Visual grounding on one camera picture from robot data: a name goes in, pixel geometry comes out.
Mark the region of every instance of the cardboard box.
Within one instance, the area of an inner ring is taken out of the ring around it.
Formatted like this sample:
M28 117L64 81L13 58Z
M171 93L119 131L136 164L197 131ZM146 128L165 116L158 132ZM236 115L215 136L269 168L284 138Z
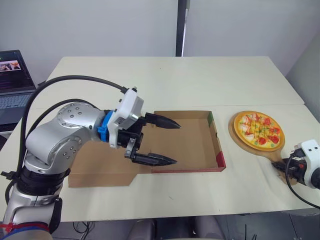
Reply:
M112 149L105 142L87 142L77 154L69 187L128 186L137 174L221 172L226 163L211 111L155 111L175 120L180 129L148 124L143 128L139 153L156 153L177 161L149 167L124 158L124 148Z

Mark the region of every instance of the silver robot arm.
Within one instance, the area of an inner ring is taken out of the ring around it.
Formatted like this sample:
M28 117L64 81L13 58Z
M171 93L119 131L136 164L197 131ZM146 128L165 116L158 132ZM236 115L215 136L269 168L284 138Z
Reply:
M21 182L13 186L4 224L43 223L48 228L58 224L53 218L60 218L63 179L79 149L89 140L100 141L97 128L105 115L88 104L71 103L30 133Z
M112 148L124 147L124 157L134 163L174 164L176 161L159 154L137 153L146 123L168 129L180 127L163 116L146 113L142 117L142 105L136 90L128 89L115 110L99 110L75 102L60 109L51 121L35 128L26 139L24 167L12 188L3 218L6 239L52 239L49 233L57 229L61 218L59 194L63 180L87 141L109 142Z

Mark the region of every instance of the black pole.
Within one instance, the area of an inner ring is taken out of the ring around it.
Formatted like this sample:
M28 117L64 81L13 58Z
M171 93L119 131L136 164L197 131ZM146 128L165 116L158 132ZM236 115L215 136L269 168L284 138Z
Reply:
M178 14L176 19L176 42L175 56L182 56L182 46L184 43L184 31L186 20L187 0L178 0Z

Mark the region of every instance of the toy pizza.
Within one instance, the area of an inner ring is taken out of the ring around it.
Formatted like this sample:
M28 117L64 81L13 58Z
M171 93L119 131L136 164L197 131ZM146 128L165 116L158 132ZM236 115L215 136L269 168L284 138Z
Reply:
M261 151L275 151L285 141L279 124L261 112L239 112L234 118L234 130L245 144Z

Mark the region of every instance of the laptop keyboard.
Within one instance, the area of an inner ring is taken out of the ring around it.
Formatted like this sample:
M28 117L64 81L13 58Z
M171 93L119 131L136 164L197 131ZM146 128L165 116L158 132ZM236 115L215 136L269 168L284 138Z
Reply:
M31 95L28 94L28 95L0 97L0 109L12 109L12 108L24 107L27 104L27 101L30 98L30 96Z

